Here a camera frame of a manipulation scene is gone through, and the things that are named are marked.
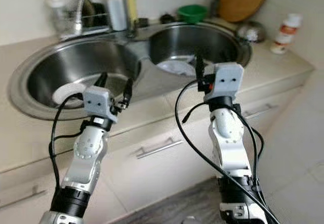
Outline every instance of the white bottle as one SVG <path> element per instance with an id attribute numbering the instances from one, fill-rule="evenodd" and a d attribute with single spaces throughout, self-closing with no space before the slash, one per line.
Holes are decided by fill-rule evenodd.
<path id="1" fill-rule="evenodd" d="M 107 0 L 112 29 L 122 31 L 127 28 L 125 5 L 123 0 Z"/>
<path id="2" fill-rule="evenodd" d="M 67 11 L 63 0 L 46 0 L 47 6 L 51 9 L 52 22 L 55 28 L 63 31 L 66 27 Z"/>
<path id="3" fill-rule="evenodd" d="M 287 51 L 287 46 L 293 41 L 298 28 L 302 24 L 302 19 L 303 17 L 300 14 L 288 14 L 270 47 L 273 53 L 284 54 Z"/>

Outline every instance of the robotic arm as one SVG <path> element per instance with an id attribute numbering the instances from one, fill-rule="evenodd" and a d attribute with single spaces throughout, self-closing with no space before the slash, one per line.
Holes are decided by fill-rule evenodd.
<path id="1" fill-rule="evenodd" d="M 254 182 L 246 150 L 243 145 L 244 125 L 233 111 L 240 113 L 239 104 L 233 104 L 239 90 L 244 69 L 237 63 L 216 64 L 214 73 L 204 76 L 202 57 L 196 57 L 198 91 L 205 92 L 204 103 L 209 106 L 214 162 L 236 180 L 252 196 L 260 200 L 258 182 Z M 228 224 L 269 224 L 271 219 L 262 208 L 238 188 L 229 178 L 218 174 L 222 203 L 220 213 Z"/>
<path id="2" fill-rule="evenodd" d="M 105 84 L 106 76 L 97 85 Z M 124 99 L 116 103 L 110 91 L 91 86 L 83 93 L 85 111 L 91 117 L 73 147 L 72 163 L 53 197 L 50 211 L 39 224 L 83 224 L 83 215 L 97 184 L 100 164 L 107 152 L 109 131 L 117 123 L 117 113 L 127 108 L 132 97 L 132 81 L 128 80 Z"/>

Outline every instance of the sink basin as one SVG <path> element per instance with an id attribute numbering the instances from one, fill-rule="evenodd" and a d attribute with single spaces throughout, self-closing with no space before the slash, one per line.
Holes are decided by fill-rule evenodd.
<path id="1" fill-rule="evenodd" d="M 18 68 L 12 78 L 18 92 L 12 91 L 11 100 L 31 116 L 52 119 L 58 107 L 52 97 L 59 87 L 71 82 L 90 86 L 100 73 L 107 72 L 106 87 L 118 96 L 128 78 L 136 80 L 140 70 L 137 56 L 121 44 L 105 39 L 61 43 L 34 54 Z M 72 101 L 62 118 L 84 117 L 81 106 L 81 101 Z"/>
<path id="2" fill-rule="evenodd" d="M 191 77 L 195 77 L 196 53 L 202 55 L 206 66 L 222 62 L 246 66 L 250 60 L 249 49 L 225 30 L 206 25 L 170 26 L 149 39 L 149 55 L 155 65 Z"/>
<path id="3" fill-rule="evenodd" d="M 52 120 L 58 107 L 53 95 L 61 86 L 93 85 L 106 72 L 106 88 L 117 100 L 127 79 L 134 80 L 134 103 L 167 94 L 192 81 L 196 52 L 204 59 L 205 73 L 211 73 L 214 63 L 235 61 L 246 66 L 251 48 L 239 42 L 231 30 L 208 23 L 150 26 L 139 29 L 137 40 L 125 39 L 124 32 L 96 35 L 36 52 L 14 72 L 8 92 L 21 112 Z M 82 105 L 78 99 L 69 101 L 60 119 L 86 117 Z"/>

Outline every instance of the tap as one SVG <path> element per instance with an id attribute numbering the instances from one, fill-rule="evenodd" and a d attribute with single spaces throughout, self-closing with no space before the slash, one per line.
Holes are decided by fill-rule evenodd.
<path id="1" fill-rule="evenodd" d="M 73 22 L 73 30 L 72 34 L 68 37 L 76 37 L 84 34 L 83 26 L 82 26 L 82 8 L 84 6 L 85 0 L 78 0 L 77 1 L 77 7 L 76 7 L 76 13 L 75 13 L 75 20 Z M 126 13 L 126 20 L 127 20 L 127 37 L 133 38 L 136 35 L 136 23 L 131 21 L 129 8 L 128 8 L 128 2 L 127 0 L 123 0 L 124 6 L 125 6 L 125 13 Z"/>

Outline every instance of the green bowl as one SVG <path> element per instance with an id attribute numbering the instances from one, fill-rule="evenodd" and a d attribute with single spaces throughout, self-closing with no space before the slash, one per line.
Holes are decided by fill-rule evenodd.
<path id="1" fill-rule="evenodd" d="M 186 23 L 198 23 L 206 17 L 207 8 L 201 5 L 188 5 L 180 7 L 178 14 Z"/>

